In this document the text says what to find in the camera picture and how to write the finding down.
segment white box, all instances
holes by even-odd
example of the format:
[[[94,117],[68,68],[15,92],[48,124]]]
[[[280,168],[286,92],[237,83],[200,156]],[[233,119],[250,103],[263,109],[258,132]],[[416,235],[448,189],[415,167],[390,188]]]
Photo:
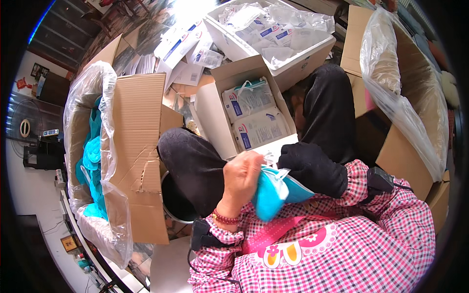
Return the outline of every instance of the white box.
[[[290,6],[281,0],[278,1],[286,6]],[[217,6],[204,17],[205,26],[213,42],[231,61],[238,61],[243,58],[259,55],[259,53],[232,31],[227,30],[225,26],[221,25],[218,22],[218,15],[223,14],[227,6],[254,2],[258,2],[262,7],[270,5],[269,2],[264,0],[231,0]],[[272,65],[270,61],[264,59],[281,92],[288,90],[298,81],[306,78],[324,63],[332,46],[335,44],[335,38],[331,34],[322,31],[318,31],[318,35],[322,41],[295,54],[279,65]]]
[[[224,160],[235,157],[241,153],[233,135],[231,123],[223,106],[221,93],[235,86],[243,84],[246,80],[255,80],[265,76],[269,83],[277,107],[282,112],[287,123],[289,136],[264,144],[253,149],[260,154],[272,153],[274,163],[280,157],[280,150],[284,144],[298,142],[295,123],[293,122],[287,104],[272,77],[263,58],[257,56],[228,63],[211,70],[215,83],[202,86],[195,100],[195,112],[197,124],[204,130],[204,137],[212,143],[215,150]]]

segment black pants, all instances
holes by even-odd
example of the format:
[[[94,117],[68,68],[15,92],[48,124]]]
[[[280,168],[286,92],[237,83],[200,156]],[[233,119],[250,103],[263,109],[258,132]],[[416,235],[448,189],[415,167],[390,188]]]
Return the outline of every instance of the black pants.
[[[343,69],[334,64],[318,67],[310,78],[310,89],[303,102],[306,124],[302,141],[319,145],[336,163],[348,163],[354,159],[355,139],[350,80]],[[158,150],[175,183],[197,213],[208,216],[223,195],[226,161],[208,141],[185,128],[163,133]]]

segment white styrofoam box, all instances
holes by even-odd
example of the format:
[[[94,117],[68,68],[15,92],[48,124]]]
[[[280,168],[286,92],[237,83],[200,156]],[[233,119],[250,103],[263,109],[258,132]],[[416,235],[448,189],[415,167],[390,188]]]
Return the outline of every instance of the white styrofoam box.
[[[255,2],[258,2],[262,7],[270,5],[269,2],[264,0],[231,0],[217,6],[204,17],[205,26],[213,42],[231,61],[238,61],[259,53],[231,30],[221,25],[218,22],[218,15],[223,14],[227,6]],[[281,0],[278,0],[278,2],[292,7]],[[306,78],[324,63],[332,46],[334,46],[335,38],[331,34],[318,31],[318,39],[320,41],[317,44],[295,54],[278,65],[272,65],[270,61],[264,59],[281,92],[288,90],[298,81]]]

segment black glove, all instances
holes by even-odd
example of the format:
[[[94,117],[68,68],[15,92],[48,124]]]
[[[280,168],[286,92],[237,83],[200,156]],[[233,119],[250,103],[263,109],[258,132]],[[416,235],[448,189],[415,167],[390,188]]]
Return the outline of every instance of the black glove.
[[[290,176],[315,193],[340,198],[348,185],[347,169],[334,163],[314,143],[282,146],[279,168],[291,169]]]

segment hand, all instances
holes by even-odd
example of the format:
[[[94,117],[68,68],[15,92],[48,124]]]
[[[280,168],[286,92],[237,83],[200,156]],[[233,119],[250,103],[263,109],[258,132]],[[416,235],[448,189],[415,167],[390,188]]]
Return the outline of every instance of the hand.
[[[348,186],[347,169],[314,143],[284,145],[278,165],[291,169],[288,174],[315,193],[340,198]]]
[[[223,168],[225,191],[217,205],[220,215],[228,218],[239,216],[242,206],[248,203],[256,192],[261,164],[265,164],[262,155],[247,151],[225,165]]]

